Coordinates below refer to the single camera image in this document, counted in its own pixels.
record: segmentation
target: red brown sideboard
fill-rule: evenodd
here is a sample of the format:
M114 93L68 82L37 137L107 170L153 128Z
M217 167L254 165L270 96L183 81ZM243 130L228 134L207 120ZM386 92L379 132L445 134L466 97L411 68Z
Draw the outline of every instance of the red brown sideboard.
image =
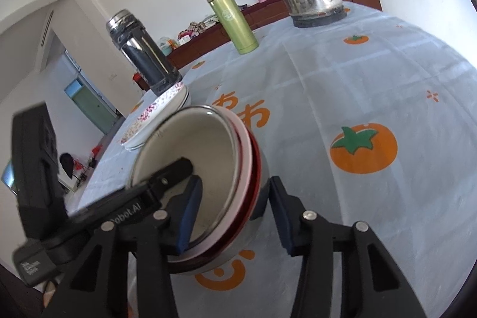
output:
M381 10L379 0L344 0L364 4ZM267 0L247 7L242 11L252 30L271 24L289 16L283 0ZM222 24L218 23L202 34L180 46L168 55L168 59L178 68L182 68L202 55L230 41Z

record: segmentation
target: table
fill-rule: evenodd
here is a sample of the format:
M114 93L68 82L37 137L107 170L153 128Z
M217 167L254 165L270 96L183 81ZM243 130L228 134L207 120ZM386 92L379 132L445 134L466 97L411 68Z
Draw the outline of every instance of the table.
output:
M348 16L325 27L297 29L287 18L256 30L260 47L247 55L223 45L190 64L184 82L192 104L230 108L250 125L270 173L307 209L335 223L367 221L437 318L477 256L477 70L415 26L345 5ZM118 140L153 99L146 94L113 139L80 207L125 184L137 151ZM353 151L362 163L350 164ZM268 207L230 263L173 276L179 314L289 317L300 265L281 248ZM339 276L334 287L338 295Z

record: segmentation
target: orange japanese character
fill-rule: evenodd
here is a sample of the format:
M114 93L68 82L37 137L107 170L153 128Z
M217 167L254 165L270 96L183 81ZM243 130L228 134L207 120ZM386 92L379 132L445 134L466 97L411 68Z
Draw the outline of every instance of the orange japanese character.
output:
M265 107L259 107L259 108L256 108L257 106L259 106L260 104L263 104L265 103L264 100L259 100L257 101L253 106L250 106L250 104L247 104L245 106L245 109L243 112L237 114L238 116L244 116L242 118L242 121L245 123L245 125L249 128L251 128L252 126L252 116L255 116L255 115L258 115L260 114L261 115L261 118L258 119L257 121L257 127L263 127L267 122L268 122L268 119L270 118L270 110L268 108L265 108Z
M219 107L223 107L225 103L230 102L228 106L225 108L227 109L232 109L239 103L239 99L237 96L233 96L235 94L235 91L228 93L227 95L222 94L216 101L212 103L212 105L216 105Z

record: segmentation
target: green tumbler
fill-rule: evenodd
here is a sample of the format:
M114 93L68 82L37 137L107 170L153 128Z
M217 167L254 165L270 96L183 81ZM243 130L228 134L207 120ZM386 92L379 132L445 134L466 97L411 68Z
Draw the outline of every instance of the green tumbler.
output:
M240 54L258 47L258 41L235 0L207 0Z

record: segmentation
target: ceiling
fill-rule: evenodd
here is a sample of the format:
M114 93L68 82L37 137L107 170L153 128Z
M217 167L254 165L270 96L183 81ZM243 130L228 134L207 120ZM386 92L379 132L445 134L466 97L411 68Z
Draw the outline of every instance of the ceiling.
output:
M41 8L0 35L0 102L33 70L47 12Z

